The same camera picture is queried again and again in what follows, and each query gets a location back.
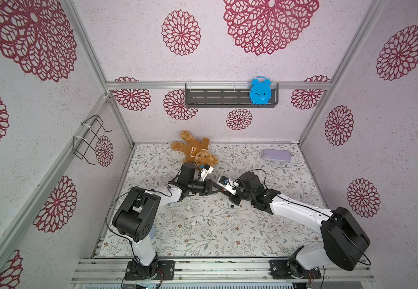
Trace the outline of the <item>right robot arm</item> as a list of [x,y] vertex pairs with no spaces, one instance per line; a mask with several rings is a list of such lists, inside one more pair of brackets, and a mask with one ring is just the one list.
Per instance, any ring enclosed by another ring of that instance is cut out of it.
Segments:
[[296,249],[285,266],[273,272],[276,278],[303,278],[313,269],[331,264],[353,271],[369,248],[368,235],[346,208],[331,210],[296,201],[268,188],[252,171],[235,180],[222,176],[217,184],[234,204],[248,201],[255,209],[291,219],[321,236],[321,241]]

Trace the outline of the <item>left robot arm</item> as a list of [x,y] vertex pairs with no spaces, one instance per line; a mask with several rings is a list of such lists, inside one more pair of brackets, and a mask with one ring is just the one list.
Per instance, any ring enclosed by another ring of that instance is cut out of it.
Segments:
[[166,185],[156,189],[132,187],[125,194],[111,221],[116,228],[113,233],[129,242],[134,255],[128,262],[124,280],[166,279],[158,267],[158,254],[150,237],[158,209],[180,202],[190,193],[208,196],[223,191],[220,184],[208,178],[212,171],[209,165],[186,162]]

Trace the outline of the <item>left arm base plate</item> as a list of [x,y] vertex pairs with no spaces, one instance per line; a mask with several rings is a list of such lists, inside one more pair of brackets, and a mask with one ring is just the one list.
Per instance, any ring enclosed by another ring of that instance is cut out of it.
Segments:
[[125,277],[126,281],[168,281],[174,279],[175,261],[154,260],[149,266],[142,265],[137,260],[129,261]]

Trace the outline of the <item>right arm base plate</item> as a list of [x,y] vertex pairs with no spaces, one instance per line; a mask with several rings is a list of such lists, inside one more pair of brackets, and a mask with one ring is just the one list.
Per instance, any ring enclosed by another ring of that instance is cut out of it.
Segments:
[[270,275],[274,279],[317,279],[322,277],[317,267],[306,270],[297,261],[273,259],[269,261],[269,265]]

